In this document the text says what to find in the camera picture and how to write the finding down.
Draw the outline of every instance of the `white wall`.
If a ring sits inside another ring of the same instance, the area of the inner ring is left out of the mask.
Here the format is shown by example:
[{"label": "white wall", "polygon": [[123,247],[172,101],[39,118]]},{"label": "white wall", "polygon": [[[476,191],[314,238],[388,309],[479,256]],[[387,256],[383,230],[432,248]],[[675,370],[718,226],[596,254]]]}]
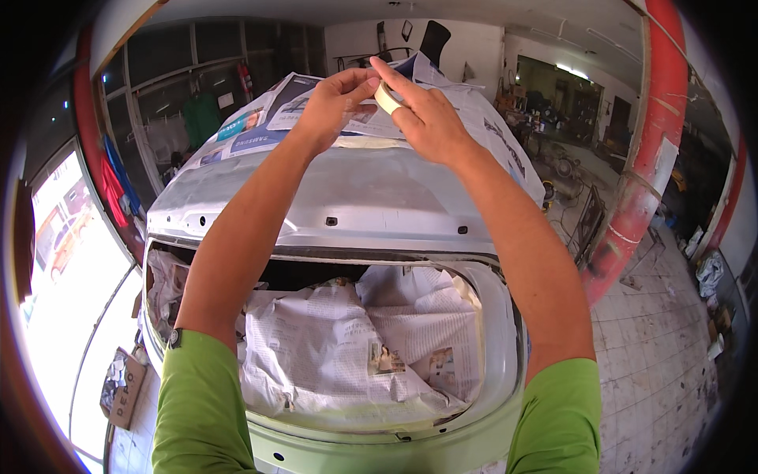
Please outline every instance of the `white wall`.
[{"label": "white wall", "polygon": [[92,45],[89,56],[89,75],[97,73],[124,34],[158,0],[108,0],[92,25]]},{"label": "white wall", "polygon": [[[610,74],[598,69],[596,66],[593,66],[586,61],[582,61],[561,49],[544,45],[532,39],[524,38],[523,36],[506,33],[506,70],[513,70],[515,73],[519,55],[537,59],[538,61],[546,62],[548,64],[565,64],[571,69],[585,73],[591,81],[603,86],[603,96],[600,98],[600,109],[602,111],[605,110],[605,101],[608,101],[611,103],[609,111],[612,112],[613,99],[615,96],[629,102],[631,104],[631,112],[629,114],[628,127],[629,130],[634,132],[634,124],[637,120],[637,112],[640,104],[640,100],[637,98],[637,92],[634,89]],[[610,124],[610,122],[610,113],[608,115],[601,115],[600,126],[598,128],[601,139],[603,138],[606,126]]]},{"label": "white wall", "polygon": [[[376,25],[380,21],[357,21],[324,28],[329,74],[337,72],[337,60],[332,59],[336,56],[368,55],[378,51]],[[413,24],[413,31],[408,42],[400,36],[404,21],[384,20],[387,48],[408,46],[415,51],[421,46],[429,20],[409,19]],[[463,65],[468,62],[476,78],[467,82],[485,86],[482,91],[484,97],[493,101],[497,81],[501,76],[500,66],[503,63],[503,28],[468,21],[435,21],[444,25],[451,33],[450,40],[440,56],[442,72],[451,81],[460,82],[463,77]],[[402,51],[393,52],[393,59],[404,57],[405,53]]]}]

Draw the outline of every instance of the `red pillar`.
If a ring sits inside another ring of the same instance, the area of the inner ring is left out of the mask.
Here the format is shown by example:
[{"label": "red pillar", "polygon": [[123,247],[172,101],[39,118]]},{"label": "red pillar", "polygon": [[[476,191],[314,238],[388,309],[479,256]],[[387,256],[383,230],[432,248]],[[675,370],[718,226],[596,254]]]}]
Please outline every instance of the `red pillar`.
[{"label": "red pillar", "polygon": [[[105,197],[105,182],[102,177],[102,158],[105,156],[105,149],[102,144],[102,135],[97,124],[95,115],[94,91],[92,90],[92,81],[89,77],[89,51],[92,44],[92,25],[87,25],[79,33],[77,41],[77,68],[74,69],[74,112],[77,118],[77,129],[79,131],[79,140],[82,143],[82,153],[84,162],[92,176],[95,184],[95,191],[100,198],[100,202],[108,214],[111,222],[114,222],[113,215],[110,212],[108,200]],[[145,243],[143,242],[139,231],[134,226],[133,221],[127,218],[129,224],[126,227],[116,226],[118,234],[124,241],[128,250],[135,256],[138,265],[142,265],[143,254],[145,252]]]},{"label": "red pillar", "polygon": [[615,192],[615,208],[581,273],[587,300],[594,305],[617,279],[642,240],[669,181],[681,141],[687,104],[684,33],[670,0],[647,0],[647,11],[666,31],[643,17],[644,77],[641,123]]}]

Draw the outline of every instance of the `green shirt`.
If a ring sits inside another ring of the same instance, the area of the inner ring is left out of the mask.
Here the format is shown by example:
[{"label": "green shirt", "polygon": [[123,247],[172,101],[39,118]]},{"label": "green shirt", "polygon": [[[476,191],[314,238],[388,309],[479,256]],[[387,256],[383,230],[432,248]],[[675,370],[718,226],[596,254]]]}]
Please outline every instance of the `green shirt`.
[{"label": "green shirt", "polygon": [[[597,472],[597,364],[570,359],[534,376],[524,393],[508,473]],[[255,472],[236,357],[214,337],[183,331],[166,351],[152,466],[160,472]]]}]

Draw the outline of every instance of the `masking tape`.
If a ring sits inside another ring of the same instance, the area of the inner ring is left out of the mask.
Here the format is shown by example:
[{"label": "masking tape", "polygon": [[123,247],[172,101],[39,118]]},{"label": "masking tape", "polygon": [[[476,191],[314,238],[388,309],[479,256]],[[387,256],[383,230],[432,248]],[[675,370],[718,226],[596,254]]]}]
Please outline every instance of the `masking tape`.
[{"label": "masking tape", "polygon": [[379,106],[390,115],[392,115],[392,112],[394,112],[395,109],[403,107],[403,104],[401,104],[400,101],[392,97],[392,94],[390,94],[390,86],[383,80],[379,83],[379,88],[376,93],[374,93],[374,98]]}]

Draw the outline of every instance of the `door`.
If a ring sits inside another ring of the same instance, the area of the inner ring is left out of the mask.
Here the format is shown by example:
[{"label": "door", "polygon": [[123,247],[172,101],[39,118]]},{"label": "door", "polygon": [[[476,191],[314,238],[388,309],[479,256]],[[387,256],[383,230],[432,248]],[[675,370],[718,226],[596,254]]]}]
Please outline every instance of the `door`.
[{"label": "door", "polygon": [[611,128],[628,128],[631,104],[624,99],[615,96],[613,99],[613,111],[611,112]]}]

